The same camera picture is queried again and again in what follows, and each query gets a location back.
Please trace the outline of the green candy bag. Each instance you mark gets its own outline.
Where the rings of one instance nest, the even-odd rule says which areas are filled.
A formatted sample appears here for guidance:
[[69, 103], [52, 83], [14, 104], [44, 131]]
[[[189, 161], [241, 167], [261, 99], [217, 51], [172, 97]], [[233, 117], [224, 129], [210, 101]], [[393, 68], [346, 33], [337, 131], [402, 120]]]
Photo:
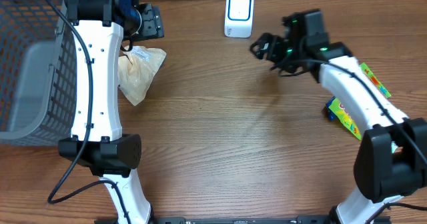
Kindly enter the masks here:
[[[386, 97], [390, 98], [391, 94], [381, 84], [381, 82], [378, 80], [378, 78], [375, 76], [375, 74], [371, 71], [369, 66], [366, 63], [360, 64], [361, 70], [363, 70], [364, 74], [371, 80], [371, 82], [374, 84], [374, 86]], [[332, 105], [330, 106], [330, 109], [336, 114], [335, 120], [339, 120], [340, 123], [349, 131], [351, 132], [357, 139], [361, 140], [362, 134], [359, 130], [359, 128], [356, 126], [356, 123], [354, 120], [350, 117], [344, 106], [342, 105], [341, 101], [337, 98], [333, 101]]]

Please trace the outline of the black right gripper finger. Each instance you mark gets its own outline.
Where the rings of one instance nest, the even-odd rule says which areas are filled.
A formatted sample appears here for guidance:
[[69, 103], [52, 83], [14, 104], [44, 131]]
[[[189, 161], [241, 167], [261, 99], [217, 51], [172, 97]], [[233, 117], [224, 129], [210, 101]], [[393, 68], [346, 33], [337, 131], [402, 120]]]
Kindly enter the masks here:
[[270, 59], [270, 44], [269, 43], [253, 43], [250, 45], [250, 52], [260, 60]]
[[263, 33], [254, 43], [250, 45], [250, 49], [267, 49], [272, 42], [273, 35], [271, 33]]

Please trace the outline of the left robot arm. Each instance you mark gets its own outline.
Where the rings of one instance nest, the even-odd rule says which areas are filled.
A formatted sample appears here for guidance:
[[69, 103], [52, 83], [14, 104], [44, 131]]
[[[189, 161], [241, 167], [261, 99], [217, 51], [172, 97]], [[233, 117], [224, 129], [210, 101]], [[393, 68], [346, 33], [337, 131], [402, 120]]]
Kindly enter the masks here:
[[141, 138], [125, 134], [119, 118], [118, 62], [122, 43], [164, 36], [159, 9], [139, 0], [64, 0], [62, 16], [74, 37], [77, 64], [71, 134], [58, 142], [60, 156], [88, 168], [107, 187], [116, 223], [153, 223], [137, 167]]

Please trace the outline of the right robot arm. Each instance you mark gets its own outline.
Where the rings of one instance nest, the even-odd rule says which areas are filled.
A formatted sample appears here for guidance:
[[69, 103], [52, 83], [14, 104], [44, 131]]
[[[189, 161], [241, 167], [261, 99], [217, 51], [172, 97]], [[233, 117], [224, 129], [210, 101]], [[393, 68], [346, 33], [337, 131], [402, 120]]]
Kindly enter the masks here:
[[357, 58], [326, 34], [264, 33], [250, 45], [258, 59], [288, 77], [310, 73], [344, 105], [362, 134], [354, 163], [356, 187], [325, 223], [373, 223], [387, 208], [426, 187], [426, 120], [410, 119], [363, 73]]

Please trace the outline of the beige snack bag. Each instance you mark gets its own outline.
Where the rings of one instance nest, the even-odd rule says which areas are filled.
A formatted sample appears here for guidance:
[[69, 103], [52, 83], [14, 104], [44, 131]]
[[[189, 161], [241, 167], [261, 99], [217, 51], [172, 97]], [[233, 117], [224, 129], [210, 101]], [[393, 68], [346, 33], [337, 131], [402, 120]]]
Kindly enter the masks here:
[[135, 46], [119, 57], [119, 88], [132, 105], [136, 106], [145, 99], [166, 55], [162, 49]]

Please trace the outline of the blue oreo packet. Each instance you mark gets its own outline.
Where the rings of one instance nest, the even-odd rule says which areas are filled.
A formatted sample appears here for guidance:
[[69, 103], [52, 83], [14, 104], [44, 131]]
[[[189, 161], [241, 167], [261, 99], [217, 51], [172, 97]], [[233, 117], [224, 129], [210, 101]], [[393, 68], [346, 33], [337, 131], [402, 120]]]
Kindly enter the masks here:
[[333, 96], [326, 104], [325, 104], [325, 108], [326, 108], [326, 116], [328, 118], [329, 121], [334, 121], [336, 118], [336, 114], [330, 109], [330, 106], [332, 105], [333, 101], [335, 100], [335, 96]]

